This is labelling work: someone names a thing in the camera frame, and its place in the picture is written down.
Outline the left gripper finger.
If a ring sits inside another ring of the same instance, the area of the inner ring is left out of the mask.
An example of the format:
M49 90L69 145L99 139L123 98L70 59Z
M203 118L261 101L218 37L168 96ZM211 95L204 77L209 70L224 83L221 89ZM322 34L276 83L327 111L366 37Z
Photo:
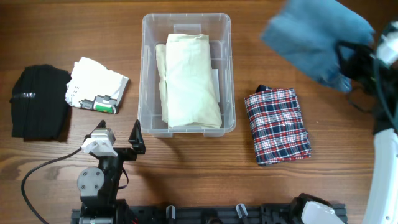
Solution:
M106 121L105 121L105 120L101 120L101 121L99 122L99 124L95 127L94 130L96 130L96 129L98 129L98 128L105 128L105 127L106 127ZM85 138L89 138L89 137L91 136L92 132L89 133L89 134L87 134L87 135L85 136Z
M145 154L146 147L141 133L141 124L137 119L129 137L129 143L136 154Z

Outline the blue denim jeans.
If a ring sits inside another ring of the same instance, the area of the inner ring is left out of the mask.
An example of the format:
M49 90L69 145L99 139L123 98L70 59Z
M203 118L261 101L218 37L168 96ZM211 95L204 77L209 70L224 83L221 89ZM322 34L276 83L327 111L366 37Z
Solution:
M375 31L359 14L335 0L289 0L261 35L262 41L312 80L347 93L335 45L373 43Z

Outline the cream cloth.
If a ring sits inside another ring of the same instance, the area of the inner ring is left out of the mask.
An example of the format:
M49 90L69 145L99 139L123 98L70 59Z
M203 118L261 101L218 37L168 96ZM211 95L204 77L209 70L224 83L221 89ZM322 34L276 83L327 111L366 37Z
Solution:
M220 128L213 84L210 40L205 34L169 34L155 46L162 121L169 128Z

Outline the red navy plaid shirt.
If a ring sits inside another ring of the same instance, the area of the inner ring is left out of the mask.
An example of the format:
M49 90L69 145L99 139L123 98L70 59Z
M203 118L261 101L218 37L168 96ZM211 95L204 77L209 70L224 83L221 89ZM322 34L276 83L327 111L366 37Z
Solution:
M309 134L294 89L259 85L244 104L258 165L311 157Z

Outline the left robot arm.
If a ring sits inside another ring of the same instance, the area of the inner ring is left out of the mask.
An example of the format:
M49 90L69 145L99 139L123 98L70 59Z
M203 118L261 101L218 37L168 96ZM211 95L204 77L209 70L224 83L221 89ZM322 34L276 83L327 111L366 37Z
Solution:
M137 155L144 154L146 147L141 134L140 121L134 123L128 139L130 147L114 147L116 138L106 122L88 135L81 146L82 151L95 157L96 167L83 170L77 179L80 191L81 208L71 215L72 223L110 224L138 223L139 219L129 208L125 199L117 199L118 190L126 188L119 184L121 176L127 172L123 167L126 161L135 161Z

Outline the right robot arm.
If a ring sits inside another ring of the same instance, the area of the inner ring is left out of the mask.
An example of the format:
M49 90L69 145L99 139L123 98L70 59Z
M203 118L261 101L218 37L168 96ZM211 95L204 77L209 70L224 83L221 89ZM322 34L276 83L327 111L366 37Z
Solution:
M349 60L339 59L343 74L376 98L373 116L374 170L363 223L397 223L397 38L385 37L375 50L340 41L354 49Z

